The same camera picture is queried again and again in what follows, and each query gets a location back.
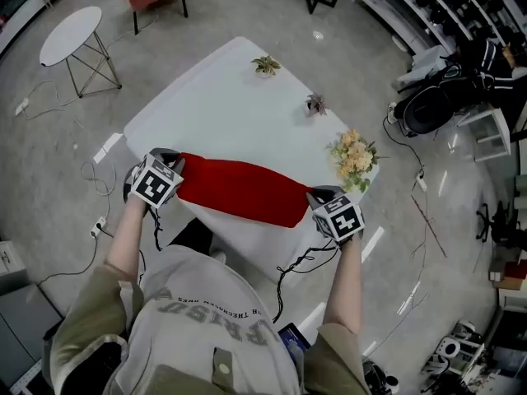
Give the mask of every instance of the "white table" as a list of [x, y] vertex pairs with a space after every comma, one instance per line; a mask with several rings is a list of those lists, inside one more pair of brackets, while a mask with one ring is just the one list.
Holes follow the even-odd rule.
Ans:
[[[91, 81], [95, 77], [95, 74], [101, 75], [104, 79], [114, 84], [114, 86], [112, 86], [111, 88], [104, 89], [102, 91], [108, 91], [110, 89], [115, 88], [122, 88], [119, 79], [117, 78], [117, 73], [115, 73], [114, 64], [110, 59], [110, 55], [106, 51], [105, 46], [102, 44], [102, 41], [100, 40], [96, 32], [97, 26], [99, 25], [101, 18], [102, 11], [101, 9], [95, 6], [85, 7], [77, 12], [74, 12], [62, 22], [60, 22], [55, 27], [55, 29], [51, 31], [48, 38], [44, 42], [42, 49], [40, 50], [40, 64], [42, 64], [42, 66], [54, 66], [55, 64], [66, 60], [66, 64], [68, 65], [68, 71], [70, 77], [72, 78], [73, 87], [75, 88], [75, 92], [77, 93], [77, 96], [79, 98], [82, 98], [84, 95], [100, 92], [85, 92], [86, 88], [88, 87], [88, 85], [90, 85]], [[96, 43], [99, 46], [99, 49], [95, 49], [86, 43], [92, 35], [96, 39]], [[88, 63], [86, 63], [84, 60], [81, 60], [78, 56], [74, 54], [82, 46], [92, 49], [100, 55], [99, 62], [95, 67], [90, 66]], [[84, 64], [92, 70], [91, 76], [88, 78], [88, 80], [80, 90], [78, 89], [77, 83], [73, 78], [72, 69], [70, 68], [68, 61], [69, 57], [75, 58], [80, 63]], [[108, 66], [110, 67], [110, 70], [114, 76], [114, 80], [110, 79], [105, 74], [100, 72], [101, 68], [105, 65], [105, 63], [108, 63]]]
[[[257, 77], [250, 61], [262, 55], [267, 53], [238, 37], [199, 62], [124, 128], [130, 150], [142, 159], [153, 147], [166, 147], [262, 165], [307, 186], [340, 184], [324, 147], [346, 125], [331, 110], [307, 118], [303, 105], [312, 92], [284, 66], [275, 77]], [[375, 166], [367, 177], [373, 180], [377, 172]], [[361, 198], [360, 191], [352, 193], [354, 202]], [[288, 229], [181, 202], [275, 281], [277, 266], [287, 267], [322, 243], [310, 209]]]

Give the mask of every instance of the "flower bouquet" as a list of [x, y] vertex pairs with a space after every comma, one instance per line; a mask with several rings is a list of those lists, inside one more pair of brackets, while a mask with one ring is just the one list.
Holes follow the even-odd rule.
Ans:
[[374, 143], [366, 142], [357, 130], [352, 129], [341, 133], [339, 139], [327, 145], [338, 167], [338, 177], [343, 180], [343, 189], [346, 192], [358, 187], [364, 193], [370, 185], [370, 180], [362, 176], [369, 173], [379, 159]]

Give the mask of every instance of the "white shelf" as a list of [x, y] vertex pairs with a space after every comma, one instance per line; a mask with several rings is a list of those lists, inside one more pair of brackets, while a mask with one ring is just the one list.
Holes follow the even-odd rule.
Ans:
[[416, 15], [419, 16], [419, 18], [424, 22], [424, 24], [427, 26], [428, 30], [439, 40], [440, 44], [445, 48], [446, 52], [448, 54], [453, 54], [455, 51], [455, 41], [454, 39], [447, 37], [443, 33], [443, 28], [441, 25], [434, 25], [430, 22], [428, 19], [428, 13], [423, 9], [420, 8], [416, 3], [415, 0], [404, 0], [410, 8], [416, 13]]
[[420, 36], [419, 31], [388, 2], [385, 0], [362, 1], [377, 15], [382, 17], [415, 54], [430, 48], [430, 45]]
[[448, 16], [450, 16], [452, 18], [452, 21], [454, 21], [457, 26], [461, 29], [461, 32], [463, 32], [464, 36], [468, 39], [468, 40], [472, 40], [473, 37], [472, 37], [472, 34], [470, 33], [470, 31], [463, 25], [463, 23], [461, 23], [461, 21], [459, 20], [458, 16], [446, 5], [445, 2], [443, 2], [443, 0], [436, 0], [441, 7], [443, 7], [443, 9], [448, 13]]
[[521, 31], [527, 35], [527, 16], [524, 15], [516, 2], [514, 0], [502, 0], [508, 9], [509, 13], [512, 15], [516, 24], [519, 26]]
[[494, 25], [494, 22], [492, 21], [492, 19], [488, 17], [488, 14], [483, 10], [483, 8], [480, 6], [477, 0], [470, 0], [470, 1], [479, 10], [482, 16], [485, 18], [485, 21], [491, 26], [492, 30], [494, 31], [494, 34], [496, 34], [496, 37], [500, 40], [501, 45], [505, 46], [505, 41], [501, 37], [500, 33], [497, 31], [496, 25]]

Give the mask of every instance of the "red towel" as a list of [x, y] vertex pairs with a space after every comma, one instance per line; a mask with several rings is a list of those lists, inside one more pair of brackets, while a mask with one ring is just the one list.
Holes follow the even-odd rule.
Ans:
[[207, 160], [182, 153], [185, 165], [178, 197], [249, 220], [293, 228], [308, 207], [304, 184], [242, 161]]

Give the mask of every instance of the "floor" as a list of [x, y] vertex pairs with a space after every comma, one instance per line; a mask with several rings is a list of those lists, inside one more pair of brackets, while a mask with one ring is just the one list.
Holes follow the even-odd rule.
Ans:
[[[102, 8], [98, 31], [103, 42], [111, 44], [110, 55], [123, 89], [76, 100], [65, 111], [31, 121], [15, 117], [15, 108], [43, 80], [55, 80], [62, 102], [73, 98], [66, 67], [40, 66], [39, 52], [48, 33], [65, 16], [90, 5]], [[323, 94], [346, 125], [375, 141], [378, 152], [386, 156], [361, 204], [366, 218], [363, 247], [373, 235], [381, 237], [363, 263], [360, 343], [362, 350], [373, 351], [372, 359], [399, 377], [402, 394], [416, 393], [421, 366], [455, 321], [466, 318], [483, 332], [494, 308], [495, 294], [487, 280], [492, 247], [474, 238], [478, 228], [474, 213], [483, 201], [493, 210], [496, 197], [485, 164], [472, 161], [473, 139], [452, 123], [436, 135], [412, 139], [425, 165], [428, 190], [425, 194], [413, 188], [419, 170], [414, 155], [392, 143], [382, 128], [386, 105], [397, 99], [392, 81], [406, 72], [409, 56], [395, 47], [390, 33], [365, 8], [351, 0], [340, 0], [334, 9], [320, 6], [313, 16], [301, 0], [187, 0], [187, 5], [188, 19], [182, 16], [180, 0], [141, 12], [139, 26], [147, 28], [134, 36], [129, 33], [132, 13], [124, 0], [60, 0], [4, 54], [0, 59], [0, 233], [15, 243], [36, 281], [55, 272], [82, 270], [94, 248], [89, 230], [107, 209], [106, 198], [83, 179], [82, 163], [114, 132], [122, 132], [176, 77], [243, 35]], [[74, 72], [88, 75], [82, 67], [75, 66]], [[53, 84], [45, 83], [31, 95], [27, 115], [53, 107], [57, 107]], [[389, 126], [389, 131], [404, 140], [397, 128]], [[97, 176], [109, 184], [113, 181], [110, 161], [117, 185], [110, 196], [107, 228], [115, 230], [123, 209], [122, 179], [136, 160], [121, 139], [96, 166]], [[83, 174], [91, 176], [89, 165]], [[424, 269], [425, 247], [412, 255], [425, 238], [425, 221], [412, 196], [432, 218], [445, 250], [444, 255], [428, 231]], [[168, 243], [191, 218], [177, 209], [176, 202], [164, 208], [161, 216], [165, 228], [161, 244]], [[156, 256], [152, 230], [152, 222], [146, 220], [142, 249], [147, 263]], [[99, 238], [96, 262], [102, 261], [109, 244], [109, 238]], [[274, 284], [236, 257], [229, 263], [247, 276], [274, 312]], [[336, 265], [335, 259], [294, 288], [283, 290], [286, 307], [278, 325], [301, 323], [326, 300]], [[43, 288], [65, 312], [85, 279], [86, 274], [57, 276]]]

